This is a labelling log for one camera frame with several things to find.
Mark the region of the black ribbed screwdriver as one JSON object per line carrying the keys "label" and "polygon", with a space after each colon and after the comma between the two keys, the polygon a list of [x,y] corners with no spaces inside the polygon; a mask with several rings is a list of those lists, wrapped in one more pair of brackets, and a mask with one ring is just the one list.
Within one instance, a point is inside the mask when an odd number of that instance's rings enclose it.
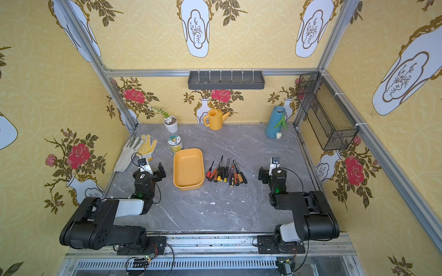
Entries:
{"label": "black ribbed screwdriver", "polygon": [[241,169],[238,169],[238,178],[241,184],[247,184],[247,179]]}

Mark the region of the orange grip black screwdriver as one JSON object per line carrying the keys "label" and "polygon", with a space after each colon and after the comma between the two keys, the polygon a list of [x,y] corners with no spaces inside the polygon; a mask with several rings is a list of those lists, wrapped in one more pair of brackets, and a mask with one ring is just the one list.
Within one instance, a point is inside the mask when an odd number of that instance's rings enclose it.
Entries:
{"label": "orange grip black screwdriver", "polygon": [[237,176],[236,186],[239,186],[240,184],[244,183],[244,178],[237,167],[237,163],[234,164],[234,167],[236,169],[236,176]]}

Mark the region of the yellow storage box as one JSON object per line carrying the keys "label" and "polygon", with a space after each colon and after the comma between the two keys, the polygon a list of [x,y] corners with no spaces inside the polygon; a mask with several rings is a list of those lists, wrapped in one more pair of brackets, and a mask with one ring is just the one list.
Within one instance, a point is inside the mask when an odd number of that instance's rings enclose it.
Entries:
{"label": "yellow storage box", "polygon": [[196,190],[205,180],[203,153],[198,148],[182,149],[175,153],[173,183],[181,191]]}

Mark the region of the black yellow-collar screwdriver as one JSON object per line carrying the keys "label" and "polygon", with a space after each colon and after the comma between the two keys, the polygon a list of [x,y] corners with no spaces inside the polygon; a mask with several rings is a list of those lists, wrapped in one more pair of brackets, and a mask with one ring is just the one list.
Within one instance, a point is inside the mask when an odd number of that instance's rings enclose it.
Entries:
{"label": "black yellow-collar screwdriver", "polygon": [[228,166],[229,160],[226,161],[226,164],[221,168],[221,181],[227,182],[227,166]]}

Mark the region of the red grip black screwdriver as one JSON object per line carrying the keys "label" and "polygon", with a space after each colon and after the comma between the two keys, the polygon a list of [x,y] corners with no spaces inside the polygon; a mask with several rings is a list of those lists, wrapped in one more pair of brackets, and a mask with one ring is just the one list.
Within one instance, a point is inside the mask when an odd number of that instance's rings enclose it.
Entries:
{"label": "red grip black screwdriver", "polygon": [[213,168],[214,162],[212,162],[211,167],[209,168],[209,170],[206,173],[206,178],[209,179],[211,174],[212,174],[212,168]]}

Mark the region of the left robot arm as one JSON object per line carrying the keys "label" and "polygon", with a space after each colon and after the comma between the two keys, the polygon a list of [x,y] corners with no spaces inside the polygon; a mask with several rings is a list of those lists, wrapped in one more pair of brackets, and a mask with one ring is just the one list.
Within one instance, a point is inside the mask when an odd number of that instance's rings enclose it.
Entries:
{"label": "left robot arm", "polygon": [[143,252],[149,242],[140,226],[115,225],[118,217],[148,213],[154,204],[157,182],[166,178],[162,164],[153,171],[145,159],[138,160],[134,177],[135,192],[129,198],[86,197],[64,226],[59,242],[74,249],[99,250],[123,246],[129,252]]}

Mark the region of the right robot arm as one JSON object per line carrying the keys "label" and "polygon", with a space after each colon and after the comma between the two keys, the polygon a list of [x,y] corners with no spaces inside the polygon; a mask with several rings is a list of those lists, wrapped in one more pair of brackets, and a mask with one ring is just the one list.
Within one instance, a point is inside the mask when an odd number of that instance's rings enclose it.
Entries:
{"label": "right robot arm", "polygon": [[259,169],[259,180],[269,186],[269,202],[276,210],[292,212],[292,222],[275,228],[275,244],[328,241],[339,237],[340,227],[331,207],[321,191],[289,192],[286,180],[289,169],[280,166],[272,157],[269,169]]}

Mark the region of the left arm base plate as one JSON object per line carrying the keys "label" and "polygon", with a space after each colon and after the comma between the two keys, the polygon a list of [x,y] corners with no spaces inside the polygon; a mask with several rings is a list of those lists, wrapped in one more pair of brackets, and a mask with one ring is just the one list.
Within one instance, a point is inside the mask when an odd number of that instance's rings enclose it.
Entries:
{"label": "left arm base plate", "polygon": [[141,244],[119,246],[117,255],[134,256],[134,255],[163,255],[166,248],[167,237],[165,236],[147,236],[143,237]]}

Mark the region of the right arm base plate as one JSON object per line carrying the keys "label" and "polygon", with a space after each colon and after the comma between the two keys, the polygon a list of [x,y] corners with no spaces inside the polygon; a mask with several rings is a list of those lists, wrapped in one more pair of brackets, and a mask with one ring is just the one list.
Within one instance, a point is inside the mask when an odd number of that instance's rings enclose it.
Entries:
{"label": "right arm base plate", "polygon": [[284,242],[272,235],[260,235],[253,239],[252,245],[259,254],[304,254],[305,246],[299,241]]}

